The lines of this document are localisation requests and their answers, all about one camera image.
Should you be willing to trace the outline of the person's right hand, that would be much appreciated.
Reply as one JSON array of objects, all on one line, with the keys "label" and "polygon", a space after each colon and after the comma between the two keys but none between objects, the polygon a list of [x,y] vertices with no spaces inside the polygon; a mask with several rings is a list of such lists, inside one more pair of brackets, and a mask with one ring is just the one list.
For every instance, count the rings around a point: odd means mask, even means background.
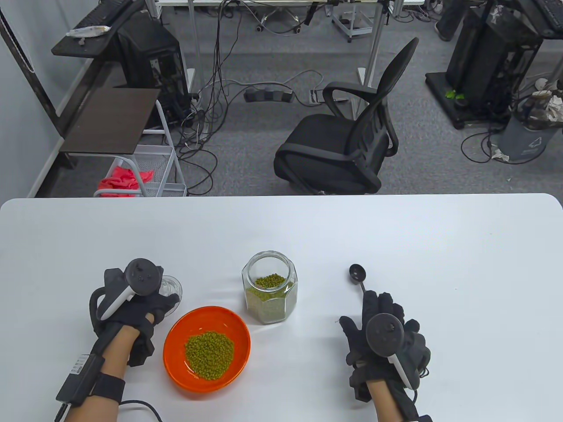
[{"label": "person's right hand", "polygon": [[415,391],[428,372],[431,352],[420,324],[404,317],[403,307],[389,293],[367,290],[363,294],[362,326],[348,316],[339,319],[350,349],[346,364],[354,369],[349,382],[359,400],[365,400],[368,382],[387,381],[400,391]]}]

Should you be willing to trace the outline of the person's left hand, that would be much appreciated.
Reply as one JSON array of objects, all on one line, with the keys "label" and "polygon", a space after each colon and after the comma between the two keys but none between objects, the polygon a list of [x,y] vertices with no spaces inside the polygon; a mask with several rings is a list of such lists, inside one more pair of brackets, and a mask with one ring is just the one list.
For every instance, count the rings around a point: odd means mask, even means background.
[{"label": "person's left hand", "polygon": [[97,336],[114,326],[130,326],[149,339],[153,326],[173,313],[182,299],[182,285],[147,260],[131,262],[125,270],[106,269],[104,285],[90,297],[90,319]]}]

